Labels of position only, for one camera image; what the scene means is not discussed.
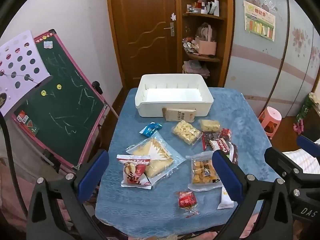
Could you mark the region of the white yellow snack packet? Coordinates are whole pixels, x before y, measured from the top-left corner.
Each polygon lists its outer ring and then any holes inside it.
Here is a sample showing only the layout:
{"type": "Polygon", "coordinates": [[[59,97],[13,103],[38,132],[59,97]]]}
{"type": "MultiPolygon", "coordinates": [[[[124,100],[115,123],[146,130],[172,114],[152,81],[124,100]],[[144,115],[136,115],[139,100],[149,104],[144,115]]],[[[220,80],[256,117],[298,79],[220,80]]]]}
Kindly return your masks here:
{"type": "Polygon", "coordinates": [[[233,207],[234,207],[234,202],[231,200],[225,187],[224,186],[221,187],[221,200],[220,200],[220,204],[217,206],[217,209],[218,210],[232,209],[233,207]]]}

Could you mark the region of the clear bag fried nuggets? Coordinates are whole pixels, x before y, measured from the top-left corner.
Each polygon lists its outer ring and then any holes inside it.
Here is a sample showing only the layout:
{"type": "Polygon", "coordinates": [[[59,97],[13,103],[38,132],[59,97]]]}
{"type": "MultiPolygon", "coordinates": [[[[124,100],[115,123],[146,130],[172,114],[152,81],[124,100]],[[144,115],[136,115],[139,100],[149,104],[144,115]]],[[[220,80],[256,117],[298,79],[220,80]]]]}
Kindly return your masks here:
{"type": "Polygon", "coordinates": [[[191,182],[188,189],[194,192],[210,191],[222,187],[222,182],[213,167],[213,151],[205,151],[195,155],[187,155],[190,160],[191,182]]]}

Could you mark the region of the red white wafer bar pack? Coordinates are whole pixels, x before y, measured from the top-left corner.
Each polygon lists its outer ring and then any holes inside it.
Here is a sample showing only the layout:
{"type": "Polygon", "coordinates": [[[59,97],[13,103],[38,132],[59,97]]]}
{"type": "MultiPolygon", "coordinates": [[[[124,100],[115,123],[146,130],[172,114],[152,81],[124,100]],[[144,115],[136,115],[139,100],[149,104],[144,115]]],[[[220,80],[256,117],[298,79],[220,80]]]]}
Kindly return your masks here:
{"type": "Polygon", "coordinates": [[[230,161],[234,164],[238,163],[238,148],[224,137],[220,137],[219,133],[203,132],[202,133],[202,146],[203,150],[221,150],[230,161]]]}

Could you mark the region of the small red snack packet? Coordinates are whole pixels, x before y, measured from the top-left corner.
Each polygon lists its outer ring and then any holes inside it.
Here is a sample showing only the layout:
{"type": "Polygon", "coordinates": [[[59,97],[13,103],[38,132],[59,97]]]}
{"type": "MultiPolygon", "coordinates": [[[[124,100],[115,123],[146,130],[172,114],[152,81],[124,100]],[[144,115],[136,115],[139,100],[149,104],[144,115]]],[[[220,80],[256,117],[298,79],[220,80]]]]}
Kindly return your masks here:
{"type": "Polygon", "coordinates": [[[177,193],[178,211],[185,218],[199,215],[197,198],[193,191],[180,191],[177,193]]]}

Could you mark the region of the dark red snack packet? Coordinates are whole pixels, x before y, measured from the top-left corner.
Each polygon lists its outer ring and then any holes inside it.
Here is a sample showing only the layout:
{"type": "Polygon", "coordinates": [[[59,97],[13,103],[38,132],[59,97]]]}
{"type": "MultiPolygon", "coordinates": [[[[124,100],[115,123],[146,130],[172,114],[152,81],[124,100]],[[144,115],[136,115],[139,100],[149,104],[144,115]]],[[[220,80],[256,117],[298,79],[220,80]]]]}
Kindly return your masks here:
{"type": "Polygon", "coordinates": [[[224,138],[225,140],[230,140],[232,136],[232,132],[228,128],[223,128],[220,132],[220,137],[224,138]]]}

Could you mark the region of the red white apple chips bag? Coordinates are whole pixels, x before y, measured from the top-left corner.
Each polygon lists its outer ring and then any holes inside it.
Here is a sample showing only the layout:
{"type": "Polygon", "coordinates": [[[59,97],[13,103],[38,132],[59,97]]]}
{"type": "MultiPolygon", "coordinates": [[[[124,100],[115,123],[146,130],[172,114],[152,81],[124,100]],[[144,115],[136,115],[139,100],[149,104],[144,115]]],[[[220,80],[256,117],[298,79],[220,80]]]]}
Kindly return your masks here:
{"type": "Polygon", "coordinates": [[[137,187],[150,190],[152,185],[145,175],[146,168],[151,161],[148,155],[118,154],[117,161],[123,164],[123,180],[121,187],[137,187]]]}

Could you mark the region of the small clear bag crackers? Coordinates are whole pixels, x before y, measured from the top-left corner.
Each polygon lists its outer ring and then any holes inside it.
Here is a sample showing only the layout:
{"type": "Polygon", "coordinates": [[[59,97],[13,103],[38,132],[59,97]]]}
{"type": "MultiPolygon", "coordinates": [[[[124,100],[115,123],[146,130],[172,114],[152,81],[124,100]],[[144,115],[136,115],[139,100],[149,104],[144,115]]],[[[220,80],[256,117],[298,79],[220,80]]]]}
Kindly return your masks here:
{"type": "Polygon", "coordinates": [[[219,132],[221,129],[220,122],[217,120],[199,120],[200,128],[203,132],[219,132]]]}

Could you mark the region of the clear bag yellow puffs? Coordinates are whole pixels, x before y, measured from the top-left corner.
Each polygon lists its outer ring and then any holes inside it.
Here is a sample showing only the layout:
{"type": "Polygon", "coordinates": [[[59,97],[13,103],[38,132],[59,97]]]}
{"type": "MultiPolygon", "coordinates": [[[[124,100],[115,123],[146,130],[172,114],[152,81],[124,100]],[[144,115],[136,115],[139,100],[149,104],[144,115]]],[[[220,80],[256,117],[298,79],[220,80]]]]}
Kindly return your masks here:
{"type": "Polygon", "coordinates": [[[188,145],[193,145],[202,136],[202,132],[196,129],[190,123],[182,120],[177,123],[177,125],[172,129],[174,135],[178,136],[188,145]]]}

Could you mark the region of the clear bag triangle pastry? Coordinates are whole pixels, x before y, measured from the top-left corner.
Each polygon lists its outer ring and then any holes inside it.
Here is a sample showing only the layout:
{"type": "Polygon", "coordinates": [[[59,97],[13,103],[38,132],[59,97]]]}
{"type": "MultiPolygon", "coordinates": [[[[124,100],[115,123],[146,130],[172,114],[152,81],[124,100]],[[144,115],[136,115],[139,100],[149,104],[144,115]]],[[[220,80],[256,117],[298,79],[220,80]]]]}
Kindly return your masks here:
{"type": "Polygon", "coordinates": [[[130,145],[126,148],[126,152],[130,155],[147,155],[150,157],[151,161],[145,174],[151,186],[170,176],[185,162],[185,158],[173,149],[159,132],[153,133],[151,137],[135,145],[130,145]]]}

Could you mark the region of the blue candy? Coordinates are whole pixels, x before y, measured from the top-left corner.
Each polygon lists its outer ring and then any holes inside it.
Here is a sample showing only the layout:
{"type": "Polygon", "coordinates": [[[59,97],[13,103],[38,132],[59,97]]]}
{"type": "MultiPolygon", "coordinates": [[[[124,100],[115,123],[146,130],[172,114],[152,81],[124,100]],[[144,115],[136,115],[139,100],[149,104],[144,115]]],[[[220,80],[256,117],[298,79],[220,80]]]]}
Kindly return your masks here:
{"type": "Polygon", "coordinates": [[[150,122],[147,126],[145,126],[139,133],[144,135],[145,137],[151,137],[155,132],[162,129],[162,124],[158,122],[150,122]]]}

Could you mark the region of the pink plastic stool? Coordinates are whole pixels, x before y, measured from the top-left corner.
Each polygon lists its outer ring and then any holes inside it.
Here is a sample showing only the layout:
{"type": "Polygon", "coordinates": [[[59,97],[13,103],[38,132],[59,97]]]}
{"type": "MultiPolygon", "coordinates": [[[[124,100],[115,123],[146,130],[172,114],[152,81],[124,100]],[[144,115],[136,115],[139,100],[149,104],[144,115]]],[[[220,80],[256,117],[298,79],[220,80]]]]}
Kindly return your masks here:
{"type": "Polygon", "coordinates": [[[272,140],[282,120],[280,112],[273,107],[267,106],[259,115],[258,120],[266,135],[272,140]]]}

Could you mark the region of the white perforated board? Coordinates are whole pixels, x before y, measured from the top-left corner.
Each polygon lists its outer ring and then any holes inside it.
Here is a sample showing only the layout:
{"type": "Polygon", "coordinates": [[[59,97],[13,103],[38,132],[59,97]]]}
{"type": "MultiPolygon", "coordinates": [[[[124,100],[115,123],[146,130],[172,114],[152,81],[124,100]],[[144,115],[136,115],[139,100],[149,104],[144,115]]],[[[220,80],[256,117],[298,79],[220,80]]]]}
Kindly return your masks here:
{"type": "Polygon", "coordinates": [[[1,45],[1,114],[14,112],[51,78],[31,31],[24,31],[1,45]]]}

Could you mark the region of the white plastic storage bin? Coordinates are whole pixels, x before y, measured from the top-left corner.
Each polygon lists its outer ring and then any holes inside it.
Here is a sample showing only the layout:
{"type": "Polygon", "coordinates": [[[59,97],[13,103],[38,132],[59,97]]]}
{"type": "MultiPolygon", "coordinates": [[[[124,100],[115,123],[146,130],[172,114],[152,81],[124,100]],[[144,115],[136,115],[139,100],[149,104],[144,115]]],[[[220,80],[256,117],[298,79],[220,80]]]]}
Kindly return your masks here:
{"type": "Polygon", "coordinates": [[[214,102],[199,74],[146,74],[135,95],[141,117],[162,117],[163,108],[194,109],[196,116],[207,116],[214,102]]]}

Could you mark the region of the wooden corner shelf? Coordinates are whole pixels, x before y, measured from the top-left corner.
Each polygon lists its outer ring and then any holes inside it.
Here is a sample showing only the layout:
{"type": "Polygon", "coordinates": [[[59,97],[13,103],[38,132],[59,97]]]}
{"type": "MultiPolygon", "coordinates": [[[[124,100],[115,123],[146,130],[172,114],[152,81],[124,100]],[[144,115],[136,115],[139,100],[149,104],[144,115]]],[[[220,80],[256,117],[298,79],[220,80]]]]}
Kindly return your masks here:
{"type": "Polygon", "coordinates": [[[196,61],[209,87],[226,81],[234,36],[235,0],[181,0],[181,64],[196,61]]]}

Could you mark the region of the brown wooden door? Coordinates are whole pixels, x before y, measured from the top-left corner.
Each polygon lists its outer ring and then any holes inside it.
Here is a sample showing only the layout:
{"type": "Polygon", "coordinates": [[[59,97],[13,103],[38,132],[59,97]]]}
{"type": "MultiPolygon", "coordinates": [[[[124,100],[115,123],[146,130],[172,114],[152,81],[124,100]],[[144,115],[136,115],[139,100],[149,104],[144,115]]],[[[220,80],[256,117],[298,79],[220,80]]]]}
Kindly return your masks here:
{"type": "Polygon", "coordinates": [[[125,88],[145,74],[177,72],[176,0],[108,0],[108,8],[125,88]]]}

